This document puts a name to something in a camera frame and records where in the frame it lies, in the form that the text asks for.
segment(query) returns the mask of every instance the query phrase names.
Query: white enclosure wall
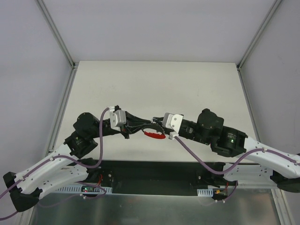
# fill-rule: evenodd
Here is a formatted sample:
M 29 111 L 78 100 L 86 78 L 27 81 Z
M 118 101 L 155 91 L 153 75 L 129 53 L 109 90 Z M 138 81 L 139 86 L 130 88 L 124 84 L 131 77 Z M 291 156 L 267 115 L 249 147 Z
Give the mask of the white enclosure wall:
M 261 141 L 300 153 L 300 1 L 286 0 L 241 71 Z M 296 224 L 300 195 L 286 193 Z
M 71 67 L 33 0 L 0 6 L 0 192 L 2 175 L 39 161 Z M 0 217 L 15 212 L 9 195 Z M 0 224 L 12 224 L 17 216 Z

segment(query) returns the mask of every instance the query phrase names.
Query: white tabletop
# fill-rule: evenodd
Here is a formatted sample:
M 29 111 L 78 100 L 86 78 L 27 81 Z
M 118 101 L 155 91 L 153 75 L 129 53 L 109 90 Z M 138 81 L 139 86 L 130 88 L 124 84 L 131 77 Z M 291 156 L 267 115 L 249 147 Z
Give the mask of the white tabletop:
M 99 118 L 107 106 L 113 105 L 143 119 L 162 117 L 168 112 L 184 114 L 184 119 L 193 121 L 204 108 L 209 108 L 224 118 L 225 126 L 255 137 L 234 63 L 81 61 L 56 146 L 71 135 L 81 113 L 90 112 Z M 218 156 L 204 144 L 183 141 L 203 161 L 237 160 Z M 98 159 L 99 147 L 88 157 Z M 142 132 L 128 140 L 122 135 L 104 137 L 104 159 L 195 161 L 177 141 L 152 139 Z

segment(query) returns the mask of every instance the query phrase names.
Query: red handle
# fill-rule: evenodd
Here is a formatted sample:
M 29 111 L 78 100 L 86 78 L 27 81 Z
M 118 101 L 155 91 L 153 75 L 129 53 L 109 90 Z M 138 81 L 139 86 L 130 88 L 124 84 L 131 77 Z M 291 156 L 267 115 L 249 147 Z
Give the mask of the red handle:
M 164 134 L 157 134 L 157 133 L 149 133 L 144 131 L 144 134 L 147 135 L 148 137 L 156 138 L 156 139 L 165 139 Z

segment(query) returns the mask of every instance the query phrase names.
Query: white cable clip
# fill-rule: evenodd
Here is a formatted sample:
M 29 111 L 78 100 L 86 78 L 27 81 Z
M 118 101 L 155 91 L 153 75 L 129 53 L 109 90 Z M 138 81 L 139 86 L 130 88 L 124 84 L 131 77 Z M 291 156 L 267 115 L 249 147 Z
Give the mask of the white cable clip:
M 169 134 L 169 139 L 174 140 L 175 137 L 178 137 L 178 136 L 179 136 L 178 133 L 176 133 L 176 132 L 171 132 L 171 133 Z

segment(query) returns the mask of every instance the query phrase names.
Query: red object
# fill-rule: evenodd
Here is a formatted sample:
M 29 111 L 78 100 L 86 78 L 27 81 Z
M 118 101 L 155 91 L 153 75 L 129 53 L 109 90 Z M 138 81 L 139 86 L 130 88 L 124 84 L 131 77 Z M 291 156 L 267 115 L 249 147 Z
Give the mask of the red object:
M 102 174 L 100 174 L 100 176 L 99 176 L 99 181 L 98 181 L 98 183 L 97 183 L 97 186 L 100 186 L 101 181 L 102 181 L 102 178 L 103 178 L 103 176 L 102 176 Z
M 146 131 L 144 131 L 144 134 L 148 137 L 152 137 L 152 138 L 156 138 L 156 139 L 165 139 L 164 134 L 149 133 L 149 132 L 146 132 Z

